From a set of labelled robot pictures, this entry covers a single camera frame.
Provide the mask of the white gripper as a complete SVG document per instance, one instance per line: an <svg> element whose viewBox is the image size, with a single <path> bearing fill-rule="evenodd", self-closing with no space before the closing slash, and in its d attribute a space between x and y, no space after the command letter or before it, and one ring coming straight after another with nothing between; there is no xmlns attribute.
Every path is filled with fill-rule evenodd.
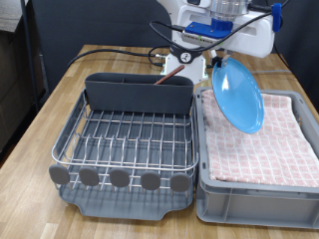
<svg viewBox="0 0 319 239"><path fill-rule="evenodd" d="M276 14L254 10L250 4L178 4L172 10L172 24L181 27L172 40L188 49L209 51L209 62L220 58L215 50L223 49L264 58L273 46ZM221 60L227 65L231 54Z"/></svg>

